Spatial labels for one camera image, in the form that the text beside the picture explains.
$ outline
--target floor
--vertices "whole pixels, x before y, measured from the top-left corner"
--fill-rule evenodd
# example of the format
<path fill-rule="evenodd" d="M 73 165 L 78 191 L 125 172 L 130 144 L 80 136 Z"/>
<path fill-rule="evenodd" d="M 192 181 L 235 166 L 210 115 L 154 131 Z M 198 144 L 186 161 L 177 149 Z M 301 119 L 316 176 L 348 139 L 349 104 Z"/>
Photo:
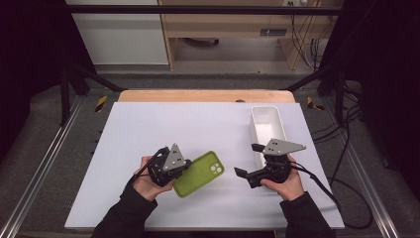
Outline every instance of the floor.
<path fill-rule="evenodd" d="M 273 39 L 233 40 L 221 39 L 214 46 L 206 42 L 183 40 L 179 44 L 173 71 L 161 65 L 120 68 L 99 66 L 99 71 L 108 80 L 129 88 L 284 88 L 311 73 L 312 68 L 302 62 L 296 71 L 288 70 L 284 57 Z M 78 187 L 95 151 L 100 132 L 106 123 L 112 102 L 118 93 L 88 80 L 91 91 L 87 96 L 72 96 L 72 102 L 79 103 L 79 111 L 74 118 L 65 140 L 53 155 L 53 161 L 46 163 L 46 151 L 57 135 L 60 121 L 59 88 L 53 87 L 36 95 L 31 102 L 31 115 L 21 135 L 8 157 L 0 167 L 0 225 L 2 231 L 9 218 L 20 217 L 16 221 L 20 237 L 89 237 L 88 232 L 74 232 L 63 228 L 71 202 L 77 195 Z M 334 120 L 329 113 L 329 105 L 334 97 L 321 98 L 316 93 L 318 82 L 314 81 L 294 92 L 297 102 L 307 119 L 325 174 L 330 176 L 343 151 L 340 135 L 317 138 L 325 135 L 319 130 L 332 126 Z M 354 90 L 360 90 L 356 83 L 349 82 Z M 94 111 L 98 99 L 107 95 L 102 112 Z M 308 97 L 315 107 L 308 106 Z M 351 95 L 345 100 L 350 110 L 357 105 Z M 405 185 L 398 171 L 386 169 L 382 163 L 380 150 L 363 121 L 363 114 L 350 124 L 351 148 L 362 162 L 386 213 L 375 213 L 372 224 L 365 229 L 347 227 L 337 231 L 338 237 L 420 237 L 420 204 Z M 358 175 L 355 174 L 351 153 L 344 155 L 337 178 L 350 184 L 357 192 L 363 192 Z M 49 165 L 43 177 L 39 165 Z M 28 184 L 32 195 L 28 195 Z M 368 223 L 369 213 L 364 201 L 351 189 L 336 182 L 333 192 L 342 201 L 344 220 L 356 226 Z M 13 216 L 19 200 L 30 204 L 21 209 L 22 216 Z M 387 225 L 395 228 L 394 235 L 383 234 L 382 218 Z M 148 234 L 150 237 L 168 234 Z M 197 234 L 176 233 L 171 236 L 196 237 Z M 262 237 L 262 234 L 232 233 L 232 237 Z M 277 237 L 283 237 L 280 231 Z"/>

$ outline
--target gray floor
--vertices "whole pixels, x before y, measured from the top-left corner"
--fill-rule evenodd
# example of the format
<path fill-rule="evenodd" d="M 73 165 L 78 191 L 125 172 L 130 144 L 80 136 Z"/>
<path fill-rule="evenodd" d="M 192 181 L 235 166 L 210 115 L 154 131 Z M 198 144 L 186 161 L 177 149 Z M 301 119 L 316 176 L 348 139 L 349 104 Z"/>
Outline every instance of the gray floor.
<path fill-rule="evenodd" d="M 130 71 L 117 67 L 102 67 L 107 79 L 130 88 L 263 88 L 279 89 L 299 80 L 311 69 L 304 62 L 299 70 L 289 71 L 276 41 L 224 40 L 218 46 L 208 43 L 182 41 L 179 45 L 174 71 L 149 66 Z M 49 232 L 80 234 L 63 228 L 71 202 L 86 172 L 96 141 L 100 139 L 112 102 L 118 93 L 88 81 L 90 93 L 82 97 L 80 111 L 59 150 L 43 186 L 23 220 L 20 232 Z M 308 108 L 307 97 L 315 105 L 325 106 L 330 98 L 319 98 L 313 90 L 317 82 L 294 93 L 311 132 L 324 129 L 334 122 L 326 110 Z M 94 112 L 100 96 L 108 99 L 101 112 Z M 355 102 L 346 99 L 350 108 Z M 4 225 L 28 183 L 41 163 L 50 142 L 58 130 L 60 120 L 59 87 L 36 95 L 31 102 L 31 115 L 8 157 L 0 167 L 0 225 Z M 397 171 L 385 169 L 382 155 L 363 120 L 351 124 L 351 142 L 389 213 L 400 237 L 420 237 L 420 204 Z M 330 176 L 340 157 L 339 138 L 316 144 L 317 152 Z M 354 172 L 345 156 L 338 178 L 360 190 Z M 333 192 L 343 205 L 343 217 L 350 224 L 362 225 L 368 220 L 362 200 L 349 189 L 335 183 Z M 196 234 L 152 234 L 151 237 L 194 237 Z M 251 237 L 250 234 L 231 233 L 229 237 Z M 345 228 L 339 237 L 382 237 L 376 222 L 364 230 Z"/>

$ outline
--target white container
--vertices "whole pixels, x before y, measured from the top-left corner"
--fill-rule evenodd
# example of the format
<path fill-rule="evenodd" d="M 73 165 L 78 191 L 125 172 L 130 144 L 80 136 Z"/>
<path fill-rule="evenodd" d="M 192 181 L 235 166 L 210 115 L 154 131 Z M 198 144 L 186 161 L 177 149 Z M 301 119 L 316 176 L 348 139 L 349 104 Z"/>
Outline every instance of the white container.
<path fill-rule="evenodd" d="M 272 138 L 286 141 L 280 115 L 276 107 L 253 107 L 251 115 L 251 140 L 266 146 Z M 265 166 L 263 153 L 254 152 L 257 170 Z"/>

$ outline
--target person's left hand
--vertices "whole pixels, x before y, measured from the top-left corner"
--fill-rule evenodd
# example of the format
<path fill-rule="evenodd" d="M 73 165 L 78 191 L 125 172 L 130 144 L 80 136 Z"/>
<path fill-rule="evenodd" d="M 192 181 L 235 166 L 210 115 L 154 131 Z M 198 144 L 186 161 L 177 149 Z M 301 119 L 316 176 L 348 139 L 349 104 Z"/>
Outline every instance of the person's left hand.
<path fill-rule="evenodd" d="M 150 156 L 142 157 L 140 168 L 142 168 L 151 158 L 152 157 Z M 151 177 L 144 176 L 147 174 L 148 170 L 144 170 L 142 175 L 133 182 L 133 188 L 145 199 L 153 201 L 162 192 L 172 190 L 174 180 L 170 181 L 165 186 L 159 186 L 152 181 Z"/>

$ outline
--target smartphone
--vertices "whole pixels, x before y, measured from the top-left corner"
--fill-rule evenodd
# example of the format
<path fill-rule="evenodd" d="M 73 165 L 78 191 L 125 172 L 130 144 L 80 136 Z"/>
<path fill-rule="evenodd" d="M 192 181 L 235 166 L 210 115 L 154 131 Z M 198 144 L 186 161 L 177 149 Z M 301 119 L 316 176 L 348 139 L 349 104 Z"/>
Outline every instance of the smartphone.
<path fill-rule="evenodd" d="M 209 151 L 192 161 L 188 170 L 175 180 L 173 189 L 179 197 L 186 197 L 223 174 L 225 168 L 216 153 Z"/>

